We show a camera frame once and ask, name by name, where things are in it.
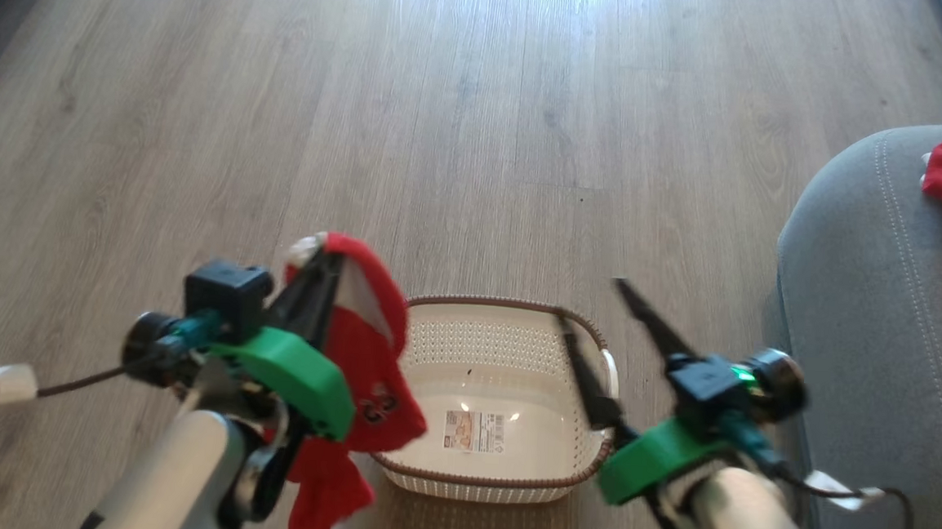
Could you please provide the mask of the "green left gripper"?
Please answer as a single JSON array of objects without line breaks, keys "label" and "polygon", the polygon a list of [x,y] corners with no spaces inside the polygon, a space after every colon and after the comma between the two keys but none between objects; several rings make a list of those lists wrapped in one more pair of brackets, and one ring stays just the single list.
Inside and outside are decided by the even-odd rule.
[{"label": "green left gripper", "polygon": [[310,345],[326,346],[344,256],[327,253],[324,259],[322,249],[299,249],[283,268],[284,288],[270,305],[270,327],[246,343],[211,343],[209,353],[234,360],[308,419],[319,437],[345,440],[355,415],[349,385],[340,367]]}]

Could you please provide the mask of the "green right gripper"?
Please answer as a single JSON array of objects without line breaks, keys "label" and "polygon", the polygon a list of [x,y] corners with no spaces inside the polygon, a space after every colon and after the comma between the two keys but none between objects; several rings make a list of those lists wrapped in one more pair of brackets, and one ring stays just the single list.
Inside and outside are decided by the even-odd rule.
[{"label": "green right gripper", "polygon": [[[612,283],[625,308],[642,325],[666,365],[675,358],[694,360],[699,357],[627,278],[613,278]],[[599,467],[597,485],[608,505],[626,504],[663,482],[674,481],[691,469],[734,451],[726,440],[700,437],[674,418],[652,426],[634,439],[634,431],[625,423],[619,401],[607,395],[586,362],[568,316],[557,313],[556,323],[589,428],[611,431],[613,438],[632,439],[610,453]]]}]

